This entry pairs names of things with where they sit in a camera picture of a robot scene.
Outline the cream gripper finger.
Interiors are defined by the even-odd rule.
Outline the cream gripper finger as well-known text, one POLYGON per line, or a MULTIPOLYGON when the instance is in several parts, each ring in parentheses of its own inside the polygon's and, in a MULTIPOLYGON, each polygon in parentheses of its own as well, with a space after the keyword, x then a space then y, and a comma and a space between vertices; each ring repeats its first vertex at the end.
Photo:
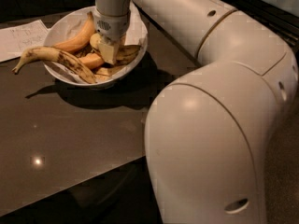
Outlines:
POLYGON ((120 41, 112 41, 102 36, 98 41, 98 48, 103 60, 106 63, 115 64, 117 53, 120 47, 120 41))

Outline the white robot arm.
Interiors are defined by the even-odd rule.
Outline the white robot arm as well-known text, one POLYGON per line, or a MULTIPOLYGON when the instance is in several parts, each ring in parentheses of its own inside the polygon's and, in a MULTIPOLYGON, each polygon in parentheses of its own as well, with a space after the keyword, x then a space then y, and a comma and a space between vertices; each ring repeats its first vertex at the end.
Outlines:
POLYGON ((117 39, 138 5, 199 68, 166 86, 145 124, 149 176, 164 224, 266 224, 265 151, 298 84, 291 48, 220 0, 95 0, 117 39))

